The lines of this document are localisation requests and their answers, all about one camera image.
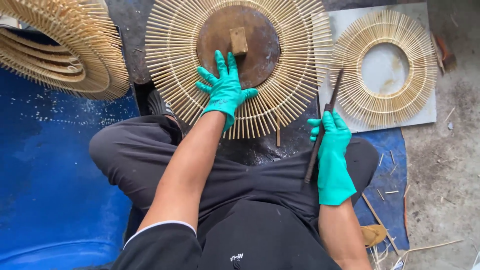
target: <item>rusty metal disc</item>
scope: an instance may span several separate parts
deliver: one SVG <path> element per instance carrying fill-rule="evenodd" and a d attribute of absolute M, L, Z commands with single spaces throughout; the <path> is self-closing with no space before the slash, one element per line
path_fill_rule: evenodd
<path fill-rule="evenodd" d="M 218 77 L 215 50 L 226 58 L 231 51 L 230 29 L 238 27 L 244 27 L 248 44 L 247 54 L 236 57 L 240 84 L 242 89 L 256 87 L 269 77 L 280 57 L 278 35 L 261 12 L 246 6 L 228 6 L 213 13 L 200 29 L 197 55 L 202 67 Z"/>

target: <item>bamboo ring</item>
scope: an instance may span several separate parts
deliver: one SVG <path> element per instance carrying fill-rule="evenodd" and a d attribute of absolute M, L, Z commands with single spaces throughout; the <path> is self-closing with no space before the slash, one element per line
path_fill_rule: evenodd
<path fill-rule="evenodd" d="M 83 0 L 3 0 L 0 13 L 36 28 L 59 46 L 0 29 L 0 64 L 44 86 L 90 99 L 116 99 L 130 84 L 121 41 L 102 4 Z"/>
<path fill-rule="evenodd" d="M 321 2 L 157 0 L 147 23 L 146 60 L 162 97 L 182 120 L 194 124 L 209 101 L 209 95 L 195 86 L 196 81 L 206 83 L 196 72 L 200 66 L 196 52 L 200 29 L 210 15 L 235 5 L 266 16 L 280 44 L 273 72 L 257 86 L 259 94 L 237 108 L 233 126 L 224 133 L 229 139 L 261 137 L 302 114 L 326 76 L 332 40 Z"/>
<path fill-rule="evenodd" d="M 392 94 L 369 90 L 361 72 L 368 50 L 385 42 L 402 49 L 410 65 L 405 83 Z M 434 90 L 437 78 L 430 36 L 415 20 L 395 11 L 371 12 L 352 23 L 334 45 L 330 68 L 331 82 L 336 81 L 341 68 L 345 69 L 338 92 L 343 110 L 376 127 L 388 127 L 418 113 Z"/>

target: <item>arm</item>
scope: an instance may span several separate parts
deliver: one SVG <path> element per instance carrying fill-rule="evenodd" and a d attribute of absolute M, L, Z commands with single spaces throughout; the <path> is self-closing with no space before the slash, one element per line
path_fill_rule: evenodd
<path fill-rule="evenodd" d="M 320 205 L 318 232 L 328 255 L 343 270 L 372 269 L 350 198 L 339 206 Z"/>
<path fill-rule="evenodd" d="M 198 206 L 225 125 L 225 114 L 211 111 L 178 146 L 158 183 L 139 230 L 161 221 L 184 221 L 197 229 Z"/>
<path fill-rule="evenodd" d="M 345 153 L 352 134 L 335 110 L 333 114 L 326 111 L 321 121 L 309 119 L 308 123 L 315 127 L 311 141 L 316 140 L 321 124 L 325 128 L 318 150 L 320 239 L 328 255 L 343 270 L 371 270 L 360 224 L 350 200 L 356 189 L 347 171 Z"/>
<path fill-rule="evenodd" d="M 162 221 L 183 221 L 195 230 L 198 223 L 200 197 L 212 169 L 222 131 L 235 121 L 235 109 L 245 99 L 257 95 L 257 90 L 242 90 L 237 64 L 228 53 L 228 69 L 220 51 L 215 52 L 220 78 L 205 68 L 197 69 L 212 86 L 197 82 L 196 86 L 210 95 L 210 101 L 200 120 L 178 146 L 168 163 L 150 209 L 138 230 Z"/>

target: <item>green rubber glove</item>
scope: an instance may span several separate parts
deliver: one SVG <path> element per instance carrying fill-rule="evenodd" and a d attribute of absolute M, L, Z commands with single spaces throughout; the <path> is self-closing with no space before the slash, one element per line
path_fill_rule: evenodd
<path fill-rule="evenodd" d="M 239 81 L 237 63 L 231 52 L 227 55 L 228 70 L 225 65 L 223 55 L 219 50 L 215 51 L 215 61 L 220 78 L 217 79 L 203 67 L 198 67 L 197 72 L 212 86 L 206 86 L 201 82 L 196 82 L 196 86 L 205 93 L 210 94 L 210 101 L 202 112 L 217 110 L 227 115 L 223 131 L 228 130 L 235 122 L 235 109 L 246 99 L 253 98 L 258 94 L 257 89 L 249 88 L 242 90 Z"/>
<path fill-rule="evenodd" d="M 309 119 L 314 126 L 310 140 L 314 142 L 319 133 L 320 123 L 324 125 L 325 136 L 318 150 L 318 197 L 323 205 L 340 205 L 357 192 L 347 172 L 345 153 L 352 138 L 340 115 L 326 111 L 323 119 Z"/>

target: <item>black pants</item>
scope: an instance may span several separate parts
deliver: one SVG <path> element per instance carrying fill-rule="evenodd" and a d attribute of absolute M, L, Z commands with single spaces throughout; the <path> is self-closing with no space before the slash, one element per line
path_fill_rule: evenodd
<path fill-rule="evenodd" d="M 164 116 L 136 117 L 98 132 L 90 141 L 89 151 L 110 184 L 117 185 L 136 207 L 146 212 L 180 134 L 176 124 Z M 300 139 L 308 138 L 309 134 L 305 134 Z M 318 217 L 316 181 L 303 182 L 310 155 L 310 151 L 302 152 L 256 167 L 215 158 L 202 193 L 199 219 L 226 203 L 265 194 L 283 199 L 307 220 Z M 351 197 L 355 204 L 372 180 L 378 153 L 366 140 L 353 138 L 345 159 L 357 189 Z"/>

